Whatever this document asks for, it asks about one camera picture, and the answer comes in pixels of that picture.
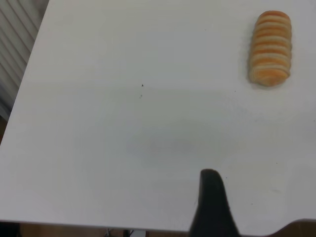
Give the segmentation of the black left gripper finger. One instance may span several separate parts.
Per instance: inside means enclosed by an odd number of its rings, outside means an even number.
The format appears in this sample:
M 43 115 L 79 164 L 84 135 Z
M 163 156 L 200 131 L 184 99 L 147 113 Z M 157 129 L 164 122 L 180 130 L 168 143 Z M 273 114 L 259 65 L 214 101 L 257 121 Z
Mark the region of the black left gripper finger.
M 190 237 L 238 237 L 220 174 L 213 169 L 200 172 L 198 204 Z

